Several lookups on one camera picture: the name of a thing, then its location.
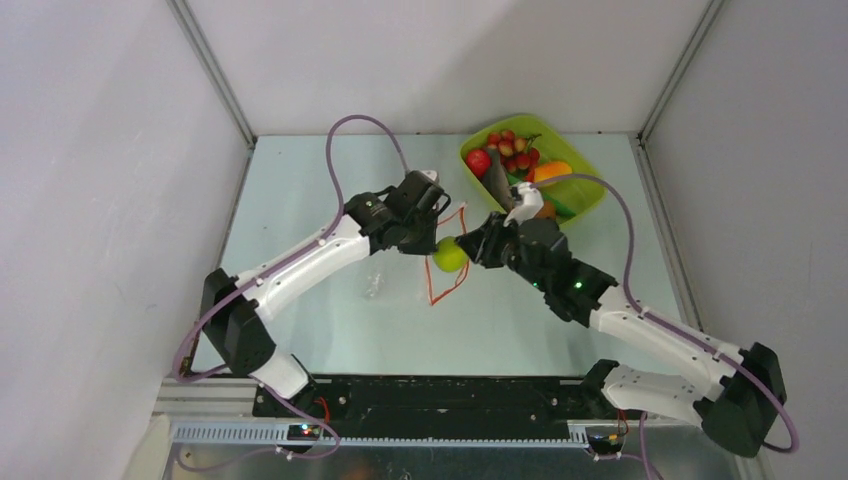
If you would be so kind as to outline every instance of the orange tape outline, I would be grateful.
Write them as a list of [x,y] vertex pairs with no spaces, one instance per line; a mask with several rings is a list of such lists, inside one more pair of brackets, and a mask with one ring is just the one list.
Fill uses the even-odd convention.
[[[445,223],[451,221],[453,217],[459,214],[459,224],[462,226],[462,233],[468,233],[468,230],[465,227],[465,204],[462,204],[455,212],[453,212],[448,218],[440,221],[439,225],[444,225]],[[430,306],[435,305],[439,300],[447,297],[451,292],[459,288],[462,285],[462,282],[468,278],[468,270],[471,268],[471,262],[468,261],[463,265],[462,269],[459,271],[459,274],[456,276],[456,280],[454,280],[453,287],[445,290],[440,293],[438,296],[433,297],[433,278],[430,275],[430,257],[424,257],[424,270],[427,272],[427,296],[430,300]]]

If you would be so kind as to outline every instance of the enclosure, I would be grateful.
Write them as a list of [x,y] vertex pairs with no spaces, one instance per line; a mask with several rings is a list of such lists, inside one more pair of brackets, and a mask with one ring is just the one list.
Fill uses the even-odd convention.
[[[254,448],[179,428],[197,415],[250,416],[255,382],[193,389],[163,378],[210,271],[250,268],[332,218],[325,135],[352,113],[390,126],[413,168],[437,170],[469,226],[489,206],[460,172],[462,143],[518,113],[562,132],[633,212],[634,290],[684,324],[780,355],[800,452],[741,460],[694,428],[652,419],[648,451],[664,477],[837,475],[832,426],[848,400],[834,381],[848,334],[845,2],[50,1],[2,11],[4,477],[119,478],[151,415],[171,418],[160,425],[173,440],[166,455],[189,451],[197,465]],[[340,133],[346,196],[399,180],[376,127]],[[622,218],[607,195],[565,230],[570,248],[620,275]],[[602,358],[672,371],[553,318],[503,272],[472,268],[430,306],[423,262],[385,254],[341,270],[272,334],[316,374],[579,378]],[[191,368],[218,363],[202,337]],[[779,423],[769,440],[786,444]],[[638,452],[630,441],[625,451]],[[141,461],[152,476],[128,478],[161,478],[172,462],[152,452]],[[372,477],[344,476],[357,469]],[[173,478],[553,472],[645,474],[579,448],[398,443]]]

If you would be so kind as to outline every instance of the light blue table surface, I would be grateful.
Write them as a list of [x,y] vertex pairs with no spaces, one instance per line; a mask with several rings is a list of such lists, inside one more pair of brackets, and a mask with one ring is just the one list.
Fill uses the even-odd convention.
[[[410,167],[436,169],[469,229],[488,206],[460,170],[465,135],[403,135]],[[624,134],[566,138],[627,200],[636,225],[634,291],[655,310],[679,315],[629,140]],[[260,137],[222,266],[235,274],[288,250],[327,223],[336,199],[324,136]],[[384,136],[338,136],[333,156],[345,199],[396,185],[403,171]],[[566,233],[576,258],[621,278],[627,246],[622,212],[607,195]],[[369,294],[374,275],[384,280]],[[447,275],[436,271],[434,275]],[[445,278],[437,279],[444,284]],[[601,358],[671,373],[644,352],[556,318],[541,294],[506,270],[472,267],[466,282],[431,307],[422,257],[380,252],[301,295],[269,327],[278,345],[314,373],[416,375],[583,375]],[[202,337],[192,368],[221,363]]]

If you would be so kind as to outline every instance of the white panel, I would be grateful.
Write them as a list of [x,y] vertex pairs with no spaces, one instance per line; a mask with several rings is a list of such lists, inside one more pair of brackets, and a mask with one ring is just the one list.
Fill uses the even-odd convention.
[[802,447],[770,455],[779,479],[844,477],[846,20],[844,0],[729,2],[650,145],[704,322],[780,356]]
[[349,113],[407,133],[515,112],[564,131],[636,130],[707,0],[191,4],[262,135],[324,133]]
[[7,1],[0,32],[0,476],[120,478],[245,148],[164,1]]

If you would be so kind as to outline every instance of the metal frame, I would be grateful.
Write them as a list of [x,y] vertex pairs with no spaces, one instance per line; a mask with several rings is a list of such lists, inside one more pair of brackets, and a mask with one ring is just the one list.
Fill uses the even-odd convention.
[[227,81],[227,77],[224,75],[223,70],[221,70],[221,65],[218,64],[215,54],[212,53],[212,48],[209,46],[209,42],[206,41],[206,36],[197,23],[197,18],[195,18],[194,12],[192,12],[187,0],[167,0],[167,2],[168,6],[171,7],[171,11],[174,13],[174,18],[180,24],[180,28],[183,29],[186,40],[188,40],[192,50],[197,55],[200,66],[203,67],[203,71],[209,77],[209,82],[218,94],[218,98],[221,99],[221,103],[224,105],[224,108],[244,139],[244,143],[247,145],[247,148],[253,148],[256,144],[256,134],[250,128],[247,117],[245,117],[244,111],[241,109],[241,105],[239,105],[236,95]]
[[695,27],[695,31],[692,32],[692,35],[689,37],[689,41],[686,42],[686,46],[683,48],[680,58],[677,59],[677,63],[671,70],[671,75],[669,75],[668,80],[666,80],[665,85],[663,85],[663,89],[660,92],[659,97],[657,97],[656,102],[654,102],[651,112],[648,113],[648,118],[645,119],[642,129],[639,131],[639,137],[643,140],[643,142],[647,141],[651,134],[654,133],[654,129],[656,128],[660,117],[662,117],[662,113],[665,110],[666,105],[668,105],[668,102],[671,100],[674,92],[683,80],[686,71],[692,64],[692,59],[695,58],[698,50],[701,49],[704,39],[709,34],[716,19],[718,18],[719,13],[721,13],[722,8],[724,8],[727,3],[728,0],[710,0],[707,4],[707,7],[704,9],[704,13],[701,14],[701,18],[698,20],[698,25]]
[[[209,77],[210,83],[212,83],[215,88],[223,106],[236,125],[236,128],[239,130],[245,144],[248,148],[252,149],[255,146],[256,135],[251,129],[232,87],[227,81],[224,72],[216,60],[215,55],[203,34],[203,30],[200,28],[200,25],[188,4],[188,0],[167,0],[167,2],[174,13],[174,17],[183,29],[187,41],[197,55],[198,61]],[[682,311],[682,320],[689,325],[702,330],[704,330],[705,325],[699,315],[692,284],[686,274],[683,255],[678,249],[678,242],[676,241],[674,228],[672,226],[671,219],[669,218],[666,204],[663,201],[656,173],[651,166],[650,155],[648,154],[646,145],[654,133],[659,120],[662,118],[662,114],[665,111],[666,106],[673,98],[677,88],[685,77],[686,71],[691,66],[693,59],[701,48],[704,39],[711,31],[716,19],[727,3],[727,0],[709,1],[695,30],[692,32],[692,35],[687,41],[686,46],[681,52],[680,57],[669,75],[669,78],[666,80],[660,95],[654,102],[654,105],[642,125],[642,128],[638,132],[630,134],[631,148],[637,162],[637,170],[639,171],[639,175],[642,179],[642,184],[650,203],[654,223],[660,235],[660,244],[663,247],[663,256],[666,261],[666,267],[672,277],[672,287],[674,289],[678,305]],[[245,167],[245,177],[249,163],[250,158],[248,158],[248,164]],[[243,187],[244,178],[242,179],[242,184],[239,187],[239,195]],[[230,226],[232,225],[232,219],[235,214],[235,207],[237,206],[237,203],[238,198],[236,199],[231,212]],[[221,255],[223,254],[224,246],[225,245],[222,245]],[[174,423],[172,431],[175,432],[175,440],[183,439],[179,432],[185,434],[183,436],[186,438],[183,440],[191,439],[192,441],[215,442],[224,438],[220,437],[220,435],[261,436],[260,433],[256,433],[258,432],[257,429],[265,431],[270,428],[270,431],[276,432],[279,430],[278,427],[280,425],[287,426],[289,422],[285,419],[268,420],[254,419],[251,417],[255,392],[256,383],[249,379],[214,378],[203,380],[191,385],[182,385],[174,380],[165,379],[162,383],[153,415],[167,414],[172,418]],[[192,430],[192,428],[198,428],[201,424],[207,428],[215,425],[228,426],[228,428],[230,428],[228,431],[236,433],[225,434],[221,433],[221,431],[215,433],[214,430]],[[587,426],[608,427],[613,424],[613,421],[606,420],[577,421],[574,422],[574,428],[576,429],[575,434],[577,434],[578,439],[585,438],[585,428]],[[651,425],[668,426],[669,423],[659,420],[652,421]],[[255,438],[253,440],[245,440],[245,442],[255,443],[254,440]],[[266,440],[267,439],[263,437],[260,443],[273,443],[273,439],[270,442]],[[360,442],[361,444],[374,445],[375,441],[380,443],[378,441],[379,439],[361,440],[364,442]],[[233,441],[233,438],[227,437],[226,441],[231,442]],[[741,480],[774,478],[768,459],[763,453],[753,460],[735,458],[734,462],[738,472],[738,478]]]

